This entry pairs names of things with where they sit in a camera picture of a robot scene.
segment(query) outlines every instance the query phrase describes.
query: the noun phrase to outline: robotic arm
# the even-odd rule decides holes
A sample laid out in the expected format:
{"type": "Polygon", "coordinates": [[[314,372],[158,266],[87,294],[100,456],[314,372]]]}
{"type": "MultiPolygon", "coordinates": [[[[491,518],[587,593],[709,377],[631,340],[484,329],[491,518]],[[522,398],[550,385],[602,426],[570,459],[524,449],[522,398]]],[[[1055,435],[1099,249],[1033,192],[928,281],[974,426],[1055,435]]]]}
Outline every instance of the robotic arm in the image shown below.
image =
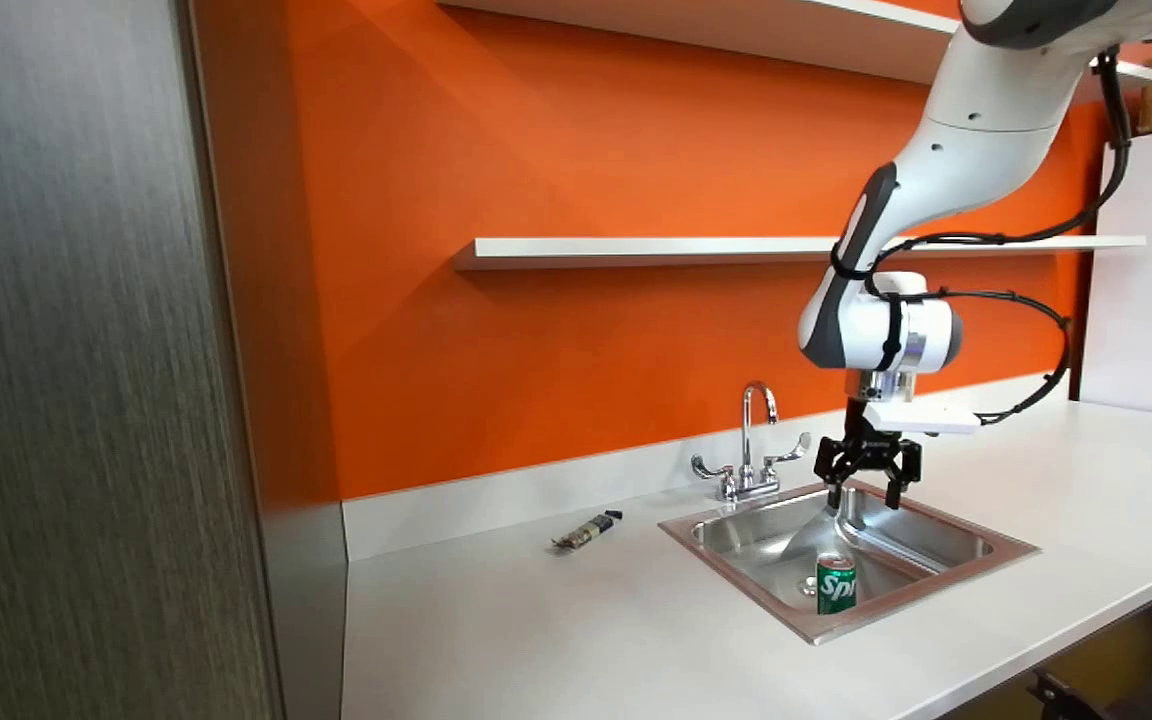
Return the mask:
{"type": "Polygon", "coordinates": [[[921,446],[905,432],[981,426],[910,406],[914,379],[956,358],[959,329],[921,278],[879,273],[879,252],[923,222],[1019,188],[1043,164],[1088,61],[1152,42],[1152,0],[959,0],[959,14],[921,129],[869,177],[801,315],[805,358],[853,372],[843,440],[822,440],[816,454],[832,501],[853,474],[884,474],[898,507],[921,479],[921,446]]]}

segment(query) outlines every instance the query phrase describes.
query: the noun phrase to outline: sink basin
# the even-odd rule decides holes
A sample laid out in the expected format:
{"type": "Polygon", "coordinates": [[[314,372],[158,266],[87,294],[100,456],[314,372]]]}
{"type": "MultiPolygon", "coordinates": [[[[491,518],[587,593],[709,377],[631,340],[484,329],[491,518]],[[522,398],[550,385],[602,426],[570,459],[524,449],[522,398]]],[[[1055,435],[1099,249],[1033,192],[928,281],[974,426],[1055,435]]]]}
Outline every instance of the sink basin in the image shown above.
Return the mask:
{"type": "Polygon", "coordinates": [[[805,490],[662,528],[807,646],[1037,554],[915,501],[891,512],[879,490],[858,479],[841,512],[830,512],[830,490],[805,490]],[[858,607],[816,612],[816,554],[830,549],[850,549],[858,563],[858,607]]]}

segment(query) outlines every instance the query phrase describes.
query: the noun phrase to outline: marker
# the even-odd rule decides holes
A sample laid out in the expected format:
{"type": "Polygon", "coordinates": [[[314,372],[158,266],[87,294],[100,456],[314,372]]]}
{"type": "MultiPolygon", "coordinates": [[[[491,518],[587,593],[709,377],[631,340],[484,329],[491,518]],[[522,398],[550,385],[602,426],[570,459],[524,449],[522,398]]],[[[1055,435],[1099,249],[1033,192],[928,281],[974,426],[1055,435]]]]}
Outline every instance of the marker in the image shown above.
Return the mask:
{"type": "Polygon", "coordinates": [[[602,512],[587,525],[571,528],[570,535],[552,542],[552,554],[583,549],[587,542],[604,535],[625,512],[602,512]]]}

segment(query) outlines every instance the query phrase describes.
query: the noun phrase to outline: faucet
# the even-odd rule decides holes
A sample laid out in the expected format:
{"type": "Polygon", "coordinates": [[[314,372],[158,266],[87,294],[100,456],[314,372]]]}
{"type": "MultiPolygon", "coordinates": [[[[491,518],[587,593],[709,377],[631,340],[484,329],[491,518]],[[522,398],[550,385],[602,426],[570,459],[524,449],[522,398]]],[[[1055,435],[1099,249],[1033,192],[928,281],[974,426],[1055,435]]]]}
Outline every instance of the faucet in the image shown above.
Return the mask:
{"type": "Polygon", "coordinates": [[[768,426],[780,422],[774,385],[763,385],[763,379],[746,385],[746,393],[742,393],[742,465],[735,465],[735,478],[723,479],[723,490],[721,490],[723,495],[748,495],[757,490],[768,490],[768,479],[774,479],[774,465],[763,465],[763,474],[754,470],[754,406],[757,406],[757,398],[763,398],[768,426]]]}

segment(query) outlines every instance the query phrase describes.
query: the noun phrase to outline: green object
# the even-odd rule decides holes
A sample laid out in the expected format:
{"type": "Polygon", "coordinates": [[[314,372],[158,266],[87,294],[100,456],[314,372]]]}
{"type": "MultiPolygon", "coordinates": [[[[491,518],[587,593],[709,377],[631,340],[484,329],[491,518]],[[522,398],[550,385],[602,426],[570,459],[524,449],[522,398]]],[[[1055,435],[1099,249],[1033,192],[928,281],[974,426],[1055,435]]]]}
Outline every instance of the green object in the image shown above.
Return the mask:
{"type": "Polygon", "coordinates": [[[858,607],[858,562],[843,554],[816,556],[816,612],[832,617],[858,607]]]}

